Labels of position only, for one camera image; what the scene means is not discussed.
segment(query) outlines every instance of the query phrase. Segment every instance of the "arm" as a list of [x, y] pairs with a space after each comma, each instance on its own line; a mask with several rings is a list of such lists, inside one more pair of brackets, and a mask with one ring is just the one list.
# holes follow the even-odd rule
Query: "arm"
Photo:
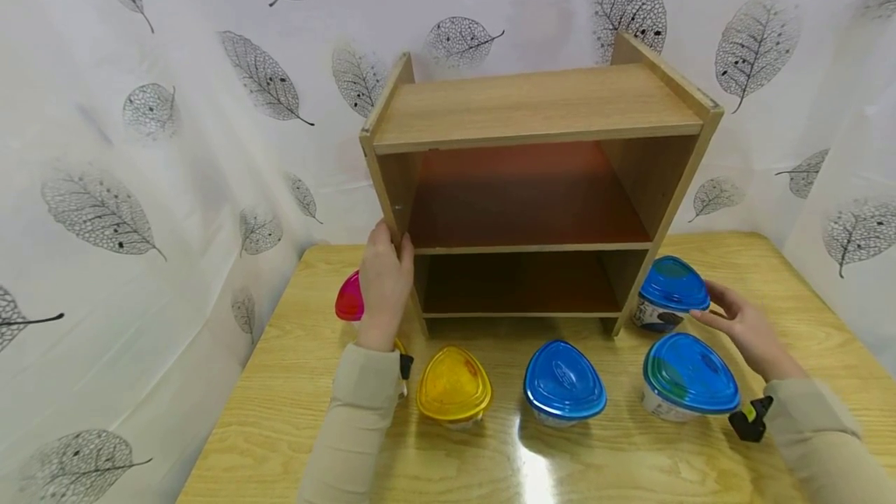
[[691, 311], [727, 335], [744, 361], [766, 381], [774, 402], [765, 422], [784, 463], [813, 504], [896, 502], [896, 486], [862, 444], [859, 424], [823, 383], [778, 339], [765, 315], [730, 288], [707, 281], [726, 315]]
[[376, 458], [393, 419], [401, 385], [394, 350], [414, 281], [414, 246], [405, 235], [401, 258], [379, 221], [361, 260], [364, 317], [346, 347], [334, 392], [299, 486], [299, 504], [367, 504]]

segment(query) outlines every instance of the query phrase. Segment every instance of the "beige sleeve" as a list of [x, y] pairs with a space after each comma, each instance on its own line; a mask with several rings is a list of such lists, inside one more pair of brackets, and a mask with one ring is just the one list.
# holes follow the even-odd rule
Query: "beige sleeve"
[[367, 504], [401, 385], [399, 352], [349, 345], [299, 486], [299, 504]]
[[816, 380], [772, 381], [765, 422], [813, 504], [896, 502], [896, 487], [862, 444], [859, 424]]

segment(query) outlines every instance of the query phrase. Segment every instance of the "hand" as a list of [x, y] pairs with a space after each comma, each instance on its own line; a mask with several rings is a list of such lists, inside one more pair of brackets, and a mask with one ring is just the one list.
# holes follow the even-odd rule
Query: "hand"
[[709, 298], [725, 310], [726, 315], [714, 310], [691, 310], [691, 317], [729, 335], [747, 366], [766, 382], [808, 377], [806, 370], [778, 339], [772, 324], [759, 308], [718, 282], [708, 280], [706, 286], [709, 288]]
[[380, 220], [367, 238], [361, 260], [361, 296], [364, 317], [355, 345], [392, 352], [404, 306], [414, 285], [414, 246], [407, 234], [401, 239], [401, 259], [391, 244], [389, 228]]

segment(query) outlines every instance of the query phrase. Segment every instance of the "yellow lid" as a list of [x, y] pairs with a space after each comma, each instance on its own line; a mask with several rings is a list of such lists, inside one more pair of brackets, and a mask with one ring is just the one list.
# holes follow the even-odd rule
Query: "yellow lid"
[[420, 412], [437, 421], [476, 418], [491, 399], [492, 385], [482, 364], [457, 346], [446, 346], [432, 357], [417, 388]]

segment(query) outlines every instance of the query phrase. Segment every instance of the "red lid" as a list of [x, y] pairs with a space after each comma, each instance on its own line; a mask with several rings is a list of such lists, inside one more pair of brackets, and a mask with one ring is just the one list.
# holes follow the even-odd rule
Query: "red lid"
[[336, 294], [336, 317], [343, 321], [360, 321], [364, 315], [364, 298], [361, 297], [361, 280], [355, 271]]

